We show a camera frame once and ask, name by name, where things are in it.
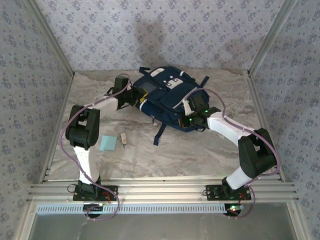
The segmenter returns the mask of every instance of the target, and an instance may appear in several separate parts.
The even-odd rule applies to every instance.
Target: wallpaper
[[[283,168],[320,239],[320,2],[300,0],[254,76]]]
[[[69,77],[22,0],[1,0],[0,9],[0,239],[11,240]]]
[[[283,0],[36,0],[72,69],[248,69]]]

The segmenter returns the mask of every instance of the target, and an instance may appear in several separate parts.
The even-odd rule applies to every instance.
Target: backpack strap
[[[166,126],[167,126],[166,124],[162,123],[158,133],[154,137],[153,145],[156,145],[156,146],[159,145],[159,139],[160,139],[161,135],[164,133]]]
[[[143,75],[147,75],[147,74],[149,74],[149,73],[147,72],[147,70],[150,70],[150,68],[149,68],[149,67],[143,67],[143,66],[141,66],[141,67],[139,68],[139,73],[142,73]]]
[[[205,78],[202,80],[201,84],[200,84],[200,87],[203,88],[205,86],[205,84],[208,82],[210,77],[208,76],[205,76]]]

